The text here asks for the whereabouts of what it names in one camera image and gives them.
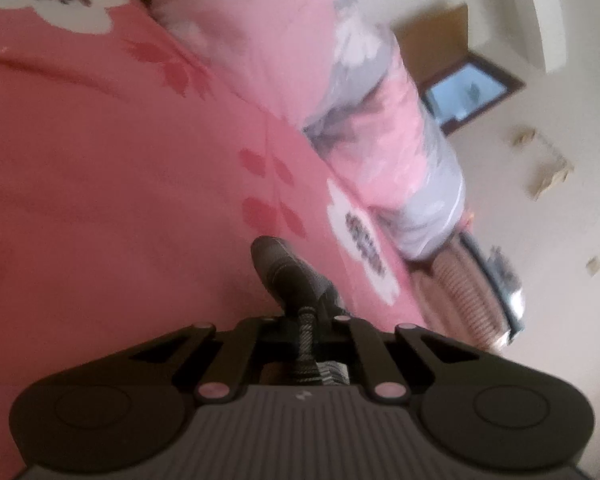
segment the white logo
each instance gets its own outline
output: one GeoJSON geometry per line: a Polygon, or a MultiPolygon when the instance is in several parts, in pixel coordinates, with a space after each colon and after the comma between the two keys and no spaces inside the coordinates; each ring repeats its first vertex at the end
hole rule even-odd
{"type": "Polygon", "coordinates": [[[303,390],[301,393],[296,394],[296,399],[298,400],[307,400],[309,397],[313,397],[314,394],[308,392],[307,390],[303,390]]]}

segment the floral blanket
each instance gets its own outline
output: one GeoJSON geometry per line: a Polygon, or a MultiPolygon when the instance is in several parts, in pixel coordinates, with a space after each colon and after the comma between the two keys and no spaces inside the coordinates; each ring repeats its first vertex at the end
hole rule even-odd
{"type": "Polygon", "coordinates": [[[398,254],[297,130],[135,0],[0,0],[0,480],[29,383],[199,320],[278,312],[278,235],[377,327],[422,324],[398,254]]]}

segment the round bolt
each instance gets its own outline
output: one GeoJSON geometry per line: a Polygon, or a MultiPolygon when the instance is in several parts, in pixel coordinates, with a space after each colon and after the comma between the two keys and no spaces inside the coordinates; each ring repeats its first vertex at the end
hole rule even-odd
{"type": "Polygon", "coordinates": [[[224,383],[205,383],[198,387],[198,395],[205,399],[222,399],[231,392],[231,388],[224,383]]]}
{"type": "Polygon", "coordinates": [[[407,393],[407,388],[398,383],[380,383],[374,388],[378,397],[383,399],[399,399],[407,393]]]}

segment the ribbed gray panel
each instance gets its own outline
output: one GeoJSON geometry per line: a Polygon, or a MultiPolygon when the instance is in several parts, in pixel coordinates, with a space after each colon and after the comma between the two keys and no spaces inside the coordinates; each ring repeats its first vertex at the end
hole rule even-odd
{"type": "Polygon", "coordinates": [[[407,411],[355,386],[250,386],[205,406],[165,452],[124,471],[82,476],[34,467],[22,480],[583,480],[574,468],[500,476],[437,450],[407,411]]]}

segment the ribbed plastic surface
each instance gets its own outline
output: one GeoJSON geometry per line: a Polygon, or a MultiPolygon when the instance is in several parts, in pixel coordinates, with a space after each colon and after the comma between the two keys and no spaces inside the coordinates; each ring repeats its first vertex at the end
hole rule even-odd
{"type": "Polygon", "coordinates": [[[355,386],[250,386],[204,406],[167,450],[142,464],[83,476],[34,466],[21,480],[581,480],[575,468],[498,475],[456,462],[420,434],[407,411],[355,386]]]}

